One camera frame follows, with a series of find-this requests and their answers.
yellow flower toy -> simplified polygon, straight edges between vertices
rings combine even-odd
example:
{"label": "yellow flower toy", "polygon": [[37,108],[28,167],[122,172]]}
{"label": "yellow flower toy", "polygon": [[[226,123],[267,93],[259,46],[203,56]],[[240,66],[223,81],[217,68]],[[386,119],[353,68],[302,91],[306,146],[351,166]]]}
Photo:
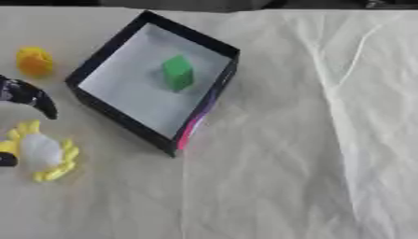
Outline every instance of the yellow flower toy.
{"label": "yellow flower toy", "polygon": [[44,49],[38,47],[19,49],[16,63],[23,74],[29,77],[44,77],[53,69],[52,57]]}
{"label": "yellow flower toy", "polygon": [[40,122],[22,122],[8,132],[9,140],[0,142],[0,152],[13,154],[27,163],[34,172],[37,182],[52,181],[76,167],[74,159],[79,149],[70,139],[59,144],[56,140],[39,132]]}

green cube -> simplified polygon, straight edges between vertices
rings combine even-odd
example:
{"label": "green cube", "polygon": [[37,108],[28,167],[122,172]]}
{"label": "green cube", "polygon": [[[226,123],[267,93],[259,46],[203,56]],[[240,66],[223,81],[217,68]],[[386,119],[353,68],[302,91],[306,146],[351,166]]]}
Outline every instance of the green cube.
{"label": "green cube", "polygon": [[173,91],[181,91],[193,84],[193,69],[182,55],[174,56],[162,64],[165,81]]}

open box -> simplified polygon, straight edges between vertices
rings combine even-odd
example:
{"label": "open box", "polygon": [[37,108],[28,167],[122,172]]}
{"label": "open box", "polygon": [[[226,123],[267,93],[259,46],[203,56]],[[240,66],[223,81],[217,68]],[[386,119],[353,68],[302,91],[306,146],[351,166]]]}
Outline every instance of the open box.
{"label": "open box", "polygon": [[[162,64],[183,55],[194,83],[174,92]],[[144,11],[66,80],[79,100],[171,156],[235,75],[240,51]]]}

black object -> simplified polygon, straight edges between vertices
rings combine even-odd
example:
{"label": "black object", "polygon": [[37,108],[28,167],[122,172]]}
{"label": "black object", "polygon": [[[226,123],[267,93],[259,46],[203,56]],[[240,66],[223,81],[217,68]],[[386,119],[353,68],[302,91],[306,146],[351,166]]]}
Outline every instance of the black object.
{"label": "black object", "polygon": [[57,119],[57,108],[50,97],[44,91],[22,80],[0,75],[1,101],[30,105],[44,113],[50,120]]}
{"label": "black object", "polygon": [[14,167],[18,159],[11,153],[0,152],[0,167]]}
{"label": "black object", "polygon": [[262,9],[269,8],[281,8],[287,3],[287,0],[271,0],[270,3],[266,4]]}
{"label": "black object", "polygon": [[366,0],[366,8],[375,9],[416,9],[418,0]]}
{"label": "black object", "polygon": [[[208,93],[204,95],[197,107],[188,116],[183,126],[177,131],[173,138],[155,132],[146,125],[120,112],[113,106],[94,97],[86,91],[83,91],[78,85],[91,74],[101,63],[110,57],[117,49],[119,49],[126,41],[128,41],[136,32],[138,32],[145,24],[152,23],[160,28],[180,35],[185,39],[193,41],[208,49],[218,52],[221,55],[227,56],[231,59],[227,67],[216,77],[215,83],[209,89]],[[163,18],[160,15],[150,11],[144,11],[117,35],[110,39],[101,49],[94,53],[86,62],[84,62],[75,72],[71,74],[66,80],[69,88],[75,93],[79,100],[85,105],[101,112],[114,120],[121,126],[130,130],[131,132],[145,138],[148,142],[162,149],[164,152],[174,157],[177,152],[177,145],[184,136],[186,128],[190,123],[193,123],[202,116],[202,112],[208,111],[210,105],[214,103],[216,98],[224,90],[230,79],[235,75],[237,70],[240,51],[235,47],[213,39],[210,36],[203,35],[186,26],[183,26],[174,21]]]}

white tablecloth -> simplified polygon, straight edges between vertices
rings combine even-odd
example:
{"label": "white tablecloth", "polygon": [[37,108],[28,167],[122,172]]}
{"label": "white tablecloth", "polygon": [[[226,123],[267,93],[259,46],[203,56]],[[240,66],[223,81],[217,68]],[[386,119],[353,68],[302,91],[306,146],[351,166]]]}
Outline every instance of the white tablecloth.
{"label": "white tablecloth", "polygon": [[162,12],[242,49],[235,79],[174,160],[63,83],[138,13],[0,8],[0,74],[27,79],[17,49],[47,49],[56,74],[32,82],[60,110],[49,121],[2,103],[0,134],[42,119],[82,150],[57,182],[0,169],[0,238],[418,237],[417,12]]}

